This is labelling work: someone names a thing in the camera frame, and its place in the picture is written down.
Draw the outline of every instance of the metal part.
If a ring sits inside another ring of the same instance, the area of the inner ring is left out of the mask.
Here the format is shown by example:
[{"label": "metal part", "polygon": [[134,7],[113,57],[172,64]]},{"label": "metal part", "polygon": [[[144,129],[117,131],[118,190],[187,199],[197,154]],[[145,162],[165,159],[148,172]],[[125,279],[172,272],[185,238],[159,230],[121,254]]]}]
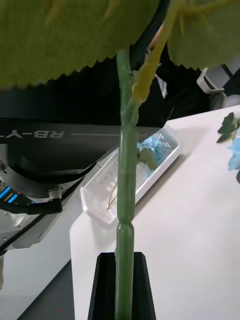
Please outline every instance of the metal part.
[{"label": "metal part", "polygon": [[50,201],[53,200],[53,199],[61,199],[62,198],[61,189],[48,190],[48,192],[49,192]]}]

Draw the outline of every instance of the blue flower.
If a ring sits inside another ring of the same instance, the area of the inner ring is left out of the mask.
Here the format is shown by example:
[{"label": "blue flower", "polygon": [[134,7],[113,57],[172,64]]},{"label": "blue flower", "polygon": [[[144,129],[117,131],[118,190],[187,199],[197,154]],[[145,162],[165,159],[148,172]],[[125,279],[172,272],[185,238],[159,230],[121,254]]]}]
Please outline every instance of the blue flower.
[{"label": "blue flower", "polygon": [[228,161],[228,170],[240,170],[240,129],[236,132],[236,138],[228,148],[233,152],[231,159]]},{"label": "blue flower", "polygon": [[240,170],[240,155],[234,153],[231,159],[228,161],[228,170]]},{"label": "blue flower", "polygon": [[240,129],[236,132],[236,138],[233,140],[229,149],[236,155],[240,156]]}]

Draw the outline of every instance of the white tabletop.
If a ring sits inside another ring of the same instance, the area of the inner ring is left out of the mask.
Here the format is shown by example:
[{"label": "white tabletop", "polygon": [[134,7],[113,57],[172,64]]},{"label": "white tabletop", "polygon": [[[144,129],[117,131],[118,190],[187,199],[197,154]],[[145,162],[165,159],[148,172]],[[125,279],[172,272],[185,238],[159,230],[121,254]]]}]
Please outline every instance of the white tabletop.
[{"label": "white tabletop", "polygon": [[[216,144],[240,106],[171,120],[183,155],[138,203],[134,250],[146,256],[157,320],[240,319],[240,185],[231,142]],[[88,318],[97,256],[116,230],[86,214],[70,230],[75,320]]]}]

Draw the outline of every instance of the clear plastic tray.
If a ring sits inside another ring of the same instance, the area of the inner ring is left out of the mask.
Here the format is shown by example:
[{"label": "clear plastic tray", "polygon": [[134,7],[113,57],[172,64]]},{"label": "clear plastic tray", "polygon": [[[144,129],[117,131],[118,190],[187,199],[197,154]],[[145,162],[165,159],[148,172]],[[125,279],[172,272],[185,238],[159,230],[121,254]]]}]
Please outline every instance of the clear plastic tray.
[{"label": "clear plastic tray", "polygon": [[[175,161],[181,152],[179,144],[167,129],[162,128],[154,134],[154,136],[162,142],[164,154],[158,168],[153,172],[150,172],[148,166],[144,163],[139,163],[136,166],[136,203]],[[104,228],[111,228],[118,222],[117,181],[118,150],[116,150],[112,157],[91,180],[80,188],[83,211],[98,221]]]}]

